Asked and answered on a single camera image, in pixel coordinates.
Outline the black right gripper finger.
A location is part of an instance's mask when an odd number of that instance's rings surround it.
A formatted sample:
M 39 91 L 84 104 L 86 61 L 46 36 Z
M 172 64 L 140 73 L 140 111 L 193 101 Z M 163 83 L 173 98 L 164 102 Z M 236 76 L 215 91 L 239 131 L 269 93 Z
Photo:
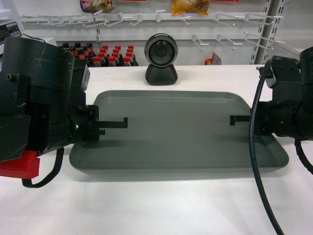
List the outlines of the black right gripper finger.
M 248 115 L 231 115 L 230 125 L 235 126 L 237 122 L 250 122 L 250 116 Z

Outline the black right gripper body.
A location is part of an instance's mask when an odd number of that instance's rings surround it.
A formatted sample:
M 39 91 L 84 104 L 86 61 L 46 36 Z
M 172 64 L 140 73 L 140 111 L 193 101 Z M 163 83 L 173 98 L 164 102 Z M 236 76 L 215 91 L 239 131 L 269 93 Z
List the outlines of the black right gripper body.
M 249 134 L 270 135 L 278 134 L 278 124 L 274 122 L 274 110 L 278 104 L 272 101 L 258 101 L 250 110 Z

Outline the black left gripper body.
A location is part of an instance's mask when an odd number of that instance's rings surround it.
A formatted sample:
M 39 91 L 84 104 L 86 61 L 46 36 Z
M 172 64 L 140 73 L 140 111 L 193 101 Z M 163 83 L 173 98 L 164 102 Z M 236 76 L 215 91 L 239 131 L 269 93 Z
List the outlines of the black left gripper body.
M 95 126 L 95 123 L 99 120 L 99 108 L 96 105 L 89 105 L 87 110 L 83 112 L 83 133 L 82 141 L 98 141 L 99 140 L 99 128 Z

